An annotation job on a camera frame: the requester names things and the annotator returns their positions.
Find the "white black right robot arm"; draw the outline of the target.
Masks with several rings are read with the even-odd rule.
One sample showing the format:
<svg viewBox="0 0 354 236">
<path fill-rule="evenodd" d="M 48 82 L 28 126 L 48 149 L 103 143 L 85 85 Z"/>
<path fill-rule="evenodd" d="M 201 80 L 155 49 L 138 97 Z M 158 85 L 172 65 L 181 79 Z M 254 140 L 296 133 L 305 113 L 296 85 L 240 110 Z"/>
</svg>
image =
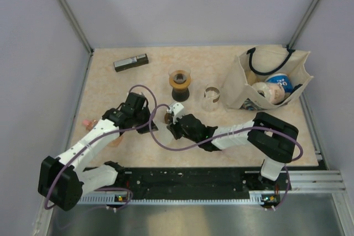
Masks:
<svg viewBox="0 0 354 236">
<path fill-rule="evenodd" d="M 167 112 L 165 121 L 175 139 L 189 139 L 208 152 L 246 145 L 257 148 L 265 155 L 258 183 L 266 190 L 278 183 L 283 167 L 293 160 L 299 134 L 297 127 L 265 112 L 231 127 L 206 126 L 192 114 L 172 111 Z"/>
</svg>

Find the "white paper coffee filter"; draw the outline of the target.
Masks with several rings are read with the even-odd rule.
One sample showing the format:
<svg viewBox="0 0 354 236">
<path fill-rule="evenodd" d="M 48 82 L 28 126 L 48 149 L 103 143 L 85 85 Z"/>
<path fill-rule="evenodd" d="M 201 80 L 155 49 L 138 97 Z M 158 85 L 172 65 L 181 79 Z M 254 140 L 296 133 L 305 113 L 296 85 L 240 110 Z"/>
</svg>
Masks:
<svg viewBox="0 0 354 236">
<path fill-rule="evenodd" d="M 154 121 L 154 123 L 158 128 L 158 130 L 154 132 L 156 139 L 164 146 L 169 146 L 174 140 L 174 137 L 167 129 L 166 124 L 158 120 Z"/>
</svg>

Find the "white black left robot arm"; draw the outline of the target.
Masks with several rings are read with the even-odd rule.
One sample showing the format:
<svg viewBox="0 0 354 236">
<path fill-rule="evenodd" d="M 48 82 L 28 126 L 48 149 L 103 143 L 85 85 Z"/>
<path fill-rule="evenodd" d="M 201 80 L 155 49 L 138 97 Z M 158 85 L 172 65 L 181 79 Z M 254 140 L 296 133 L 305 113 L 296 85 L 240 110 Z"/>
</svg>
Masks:
<svg viewBox="0 0 354 236">
<path fill-rule="evenodd" d="M 38 192 L 45 198 L 44 208 L 49 210 L 58 206 L 68 211 L 83 195 L 99 188 L 121 189 L 126 180 L 124 174 L 118 172 L 118 164 L 106 162 L 94 169 L 87 169 L 87 166 L 124 132 L 136 130 L 142 134 L 149 118 L 147 98 L 130 92 L 125 102 L 107 110 L 75 145 L 55 158 L 47 156 L 41 163 L 38 183 Z"/>
</svg>

